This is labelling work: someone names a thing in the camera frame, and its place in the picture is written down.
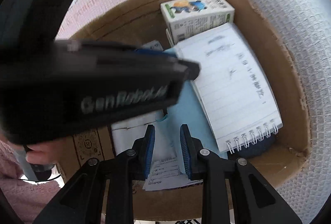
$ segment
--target notebook page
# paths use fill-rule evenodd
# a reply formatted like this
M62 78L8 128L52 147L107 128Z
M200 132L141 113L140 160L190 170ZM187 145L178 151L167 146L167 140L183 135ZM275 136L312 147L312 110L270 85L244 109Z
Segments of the notebook page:
M227 141L246 134L248 141L257 128L266 135L266 123L282 126L269 83L254 54L232 24L225 24L178 43L179 57L201 65L193 82L221 152Z

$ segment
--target cardboard box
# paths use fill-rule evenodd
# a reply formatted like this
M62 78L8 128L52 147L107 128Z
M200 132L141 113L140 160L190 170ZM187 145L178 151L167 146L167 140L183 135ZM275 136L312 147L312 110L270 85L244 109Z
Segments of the cardboard box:
M128 0L82 28L73 38L118 41L137 46L158 40L164 49L169 48L165 33L167 26L160 11L160 4L167 1L171 0ZM278 187L301 170L309 154L306 97L291 55L268 21L249 0L226 1L236 10L234 22L268 77L282 115L284 127L279 130L276 143L261 156L249 160L274 187ZM111 158L109 133L106 128L101 130L98 129L102 158ZM76 153L78 141L68 138L66 154L60 161L61 171L67 179L87 159ZM201 185L155 192L142 190L142 185L143 182L133 183L135 219L163 221L201 217Z
M174 44L234 18L225 0L172 0L161 4L161 12Z
M68 136L63 152L56 166L65 183L88 159L105 161L115 156L107 127Z

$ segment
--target pink blanket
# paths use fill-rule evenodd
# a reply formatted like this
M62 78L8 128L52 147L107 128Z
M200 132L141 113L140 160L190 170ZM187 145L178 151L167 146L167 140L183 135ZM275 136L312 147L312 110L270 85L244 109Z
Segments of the pink blanket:
M60 188L56 181L38 185L24 182L19 180L22 175L12 149L0 141L0 188L18 217L30 224Z

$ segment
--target small product box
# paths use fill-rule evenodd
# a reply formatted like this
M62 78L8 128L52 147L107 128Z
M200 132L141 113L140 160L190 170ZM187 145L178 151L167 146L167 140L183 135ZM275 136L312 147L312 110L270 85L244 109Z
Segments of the small product box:
M173 0L162 3L161 12L174 44L234 18L234 8L225 0Z
M168 39L169 45L172 48L174 46L174 44L173 44L173 37L171 36L170 31L169 31L168 28L166 29L165 32L166 32L165 34L167 35L167 39Z

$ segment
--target metal screw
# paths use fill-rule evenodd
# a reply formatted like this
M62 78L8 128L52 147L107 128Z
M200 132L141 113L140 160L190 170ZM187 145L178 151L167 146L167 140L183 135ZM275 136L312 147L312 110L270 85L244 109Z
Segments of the metal screw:
M136 152L135 152L134 149L128 149L128 150L126 151L126 154L127 154L128 156L133 156L133 155L136 154Z
M90 166L96 165L98 163L98 159L97 158L91 158L87 161L87 163Z
M209 155L209 150L208 149L201 149L200 150L200 154L203 155L203 156L208 156Z
M244 158L239 158L239 159L238 159L238 163L239 163L240 165L246 165L246 164L247 164L247 160L244 159Z

